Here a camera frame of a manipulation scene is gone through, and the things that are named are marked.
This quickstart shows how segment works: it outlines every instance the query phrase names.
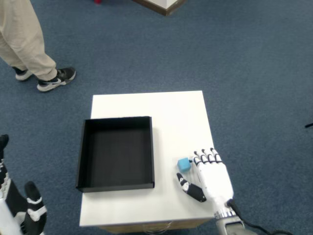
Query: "beige pants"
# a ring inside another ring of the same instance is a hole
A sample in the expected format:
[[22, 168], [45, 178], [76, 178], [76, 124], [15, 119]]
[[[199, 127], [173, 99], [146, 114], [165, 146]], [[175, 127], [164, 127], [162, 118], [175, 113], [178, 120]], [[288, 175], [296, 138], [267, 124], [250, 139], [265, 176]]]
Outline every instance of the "beige pants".
[[0, 57], [48, 81], [57, 74], [45, 53], [43, 32], [30, 0], [0, 0]]

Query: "person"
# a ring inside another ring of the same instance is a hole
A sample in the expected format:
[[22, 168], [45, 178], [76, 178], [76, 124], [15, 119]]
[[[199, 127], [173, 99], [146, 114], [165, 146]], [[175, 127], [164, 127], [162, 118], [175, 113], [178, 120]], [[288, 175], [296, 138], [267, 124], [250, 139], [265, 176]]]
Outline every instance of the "person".
[[72, 67], [56, 69], [45, 53], [43, 32], [30, 0], [0, 0], [0, 57], [15, 70], [17, 80], [34, 74], [41, 92], [67, 85], [76, 75]]

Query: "small blue block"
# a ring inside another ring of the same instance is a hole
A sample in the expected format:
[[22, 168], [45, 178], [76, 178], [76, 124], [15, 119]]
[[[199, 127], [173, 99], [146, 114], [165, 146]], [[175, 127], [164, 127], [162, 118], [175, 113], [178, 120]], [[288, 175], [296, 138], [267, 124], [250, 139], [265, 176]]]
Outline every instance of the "small blue block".
[[180, 172], [182, 172], [182, 173], [189, 171], [189, 169], [191, 168], [191, 165], [190, 165], [188, 158], [180, 159], [177, 163], [177, 166], [178, 166]]

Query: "black tray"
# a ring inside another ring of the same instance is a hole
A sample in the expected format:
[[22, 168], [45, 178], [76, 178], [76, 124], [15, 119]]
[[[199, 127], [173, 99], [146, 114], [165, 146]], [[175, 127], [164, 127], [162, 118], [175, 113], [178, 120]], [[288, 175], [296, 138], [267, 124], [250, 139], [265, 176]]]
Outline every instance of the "black tray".
[[151, 117], [85, 120], [76, 188], [99, 192], [154, 188]]

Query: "white tabletop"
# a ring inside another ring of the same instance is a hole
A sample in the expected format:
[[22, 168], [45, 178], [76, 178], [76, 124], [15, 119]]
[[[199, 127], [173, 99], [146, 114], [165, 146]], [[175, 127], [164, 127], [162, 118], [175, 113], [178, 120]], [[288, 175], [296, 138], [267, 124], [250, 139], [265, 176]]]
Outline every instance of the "white tabletop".
[[[83, 193], [80, 226], [212, 218], [176, 176], [179, 159], [213, 147], [202, 91], [93, 96], [91, 118], [135, 116], [152, 117], [155, 188]], [[184, 176], [200, 186], [193, 169]]]

